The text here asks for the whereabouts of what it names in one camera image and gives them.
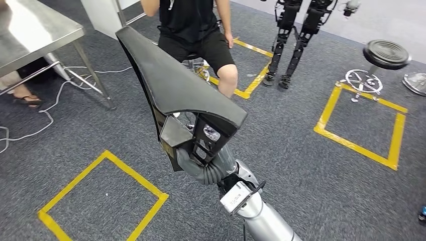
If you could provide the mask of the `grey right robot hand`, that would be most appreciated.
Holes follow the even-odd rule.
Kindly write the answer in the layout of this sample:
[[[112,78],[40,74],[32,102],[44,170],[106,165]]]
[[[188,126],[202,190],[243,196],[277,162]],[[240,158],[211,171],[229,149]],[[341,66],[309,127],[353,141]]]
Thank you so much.
[[[217,184],[237,168],[236,158],[228,145],[223,146],[206,166],[200,166],[194,162],[184,149],[177,149],[176,154],[178,165],[203,185]]]

